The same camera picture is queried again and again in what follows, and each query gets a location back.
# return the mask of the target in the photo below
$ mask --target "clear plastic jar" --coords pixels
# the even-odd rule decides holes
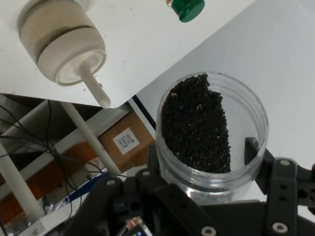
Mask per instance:
[[[208,74],[209,89],[221,93],[225,111],[231,172],[212,174],[195,170],[182,163],[168,149],[161,132],[161,110],[170,90],[180,81],[199,74]],[[201,72],[185,76],[174,83],[163,96],[157,113],[157,155],[161,175],[177,184],[199,205],[221,204],[240,200],[255,179],[267,145],[269,123],[259,98],[242,82],[221,73]],[[244,163],[245,138],[255,137],[258,154],[247,165]]]

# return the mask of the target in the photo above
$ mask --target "green bottle cap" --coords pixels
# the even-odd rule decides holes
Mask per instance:
[[[171,5],[181,22],[188,22],[194,19],[204,6],[204,0],[173,0]]]

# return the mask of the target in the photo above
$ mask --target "cardboard box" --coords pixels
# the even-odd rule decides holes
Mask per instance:
[[[146,163],[147,146],[154,142],[154,138],[138,115],[132,112],[100,135],[99,141],[118,168],[124,172]]]

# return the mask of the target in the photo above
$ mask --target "screw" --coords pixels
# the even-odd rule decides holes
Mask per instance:
[[[284,166],[288,166],[288,165],[290,165],[290,162],[287,161],[287,160],[281,160],[281,161],[280,161],[280,164],[281,164],[281,165],[284,165]]]
[[[109,180],[107,183],[107,185],[112,185],[112,184],[115,184],[115,181],[113,179]]]
[[[215,236],[217,234],[217,231],[210,227],[210,226],[205,226],[201,230],[202,236]]]
[[[142,175],[143,176],[149,176],[150,175],[150,171],[144,171],[144,172],[142,172]]]
[[[277,233],[284,234],[288,231],[288,228],[285,224],[276,222],[272,225],[272,229]]]

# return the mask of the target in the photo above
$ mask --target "wire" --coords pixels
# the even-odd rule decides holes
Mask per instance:
[[[5,107],[2,106],[2,105],[0,105],[0,108],[4,109],[13,119],[15,119],[16,122],[19,124],[19,126],[20,126],[22,129],[24,129],[24,131],[25,131],[28,135],[33,136],[34,138],[37,138],[37,139],[38,139],[38,137],[37,137],[35,134],[33,134],[31,131],[27,130],[27,129],[19,122],[19,120],[18,120],[7,108],[5,108]]]
[[[66,182],[65,182],[65,190],[66,190],[66,193],[68,195],[68,198],[69,198],[69,201],[70,201],[70,215],[68,217],[67,220],[69,220],[71,218],[71,215],[72,215],[72,212],[73,212],[73,208],[72,208],[72,201],[69,197],[70,193],[69,193],[69,189],[68,189],[68,186],[71,187],[74,191],[76,191],[79,195],[80,195],[80,205],[82,203],[82,195],[80,193],[80,191],[78,190],[75,182],[74,182],[74,179],[72,176],[68,177],[68,173],[67,173],[67,170],[66,170],[66,167],[64,165],[64,162],[63,161],[77,161],[77,162],[81,162],[81,163],[84,163],[84,164],[89,164],[91,166],[94,166],[98,171],[88,171],[88,170],[83,170],[83,171],[86,171],[86,172],[90,172],[90,173],[100,173],[102,175],[111,175],[111,176],[121,176],[121,177],[126,177],[124,175],[114,175],[114,174],[111,174],[111,173],[104,173],[102,171],[102,169],[95,165],[94,163],[91,163],[89,161],[84,161],[84,160],[81,160],[81,159],[77,159],[77,158],[73,158],[73,157],[66,157],[66,156],[63,156],[62,154],[60,154],[55,146],[53,145],[53,143],[51,143],[51,147],[50,147],[50,143],[49,143],[49,128],[50,128],[50,123],[51,123],[51,119],[52,119],[52,106],[51,106],[51,103],[50,101],[48,100],[48,108],[49,108],[49,116],[48,116],[48,121],[47,121],[47,127],[46,127],[46,133],[45,133],[45,140],[43,140],[42,138],[40,138],[39,136],[35,135],[34,133],[32,133],[31,131],[27,130],[20,122],[19,120],[5,107],[3,107],[2,105],[0,105],[0,108],[4,109],[7,113],[9,113],[16,121],[17,123],[19,124],[19,126],[15,125],[15,124],[12,124],[4,119],[1,119],[3,122],[6,122],[20,130],[22,130],[24,133],[28,134],[29,136],[33,137],[33,140],[32,139],[28,139],[28,138],[24,138],[24,137],[16,137],[16,136],[9,136],[9,135],[4,135],[4,136],[0,136],[0,139],[15,139],[15,140],[22,140],[22,141],[25,141],[25,142],[29,142],[29,143],[33,143],[33,144],[36,144],[42,148],[45,148],[45,150],[39,150],[39,149],[36,149],[36,148],[31,148],[30,149],[34,149],[34,150],[38,150],[38,151],[43,151],[43,152],[46,152],[46,153],[50,153],[54,159],[57,161],[57,163],[60,165],[60,168],[65,176],[65,179],[66,179]]]
[[[48,138],[49,135],[48,134],[49,134],[49,128],[50,128],[50,123],[51,123],[52,106],[51,106],[50,100],[47,100],[47,102],[48,102],[48,109],[49,109],[49,113],[48,114],[49,115],[48,115],[48,121],[47,121],[47,127],[46,127],[46,145],[47,145],[47,148],[49,148],[49,138]],[[52,147],[55,150],[55,152],[57,152],[57,150],[56,150],[56,148],[55,148],[55,146],[53,144],[52,144]],[[54,154],[52,154],[52,155],[53,155],[53,157],[55,158],[56,162],[58,163],[58,165],[60,166],[60,168],[62,170],[62,173],[63,173],[64,178],[65,178],[65,186],[66,186],[66,188],[67,188],[67,185],[69,185],[70,188],[73,189],[73,191],[77,192],[77,194],[80,195],[80,205],[79,205],[79,207],[80,207],[81,204],[82,204],[82,195],[81,195],[80,191],[78,190],[78,187],[76,186],[73,177],[72,176],[69,177],[68,171],[67,171],[63,161],[61,159],[58,160],[57,157]],[[70,184],[68,179],[70,179],[72,181],[74,187]]]

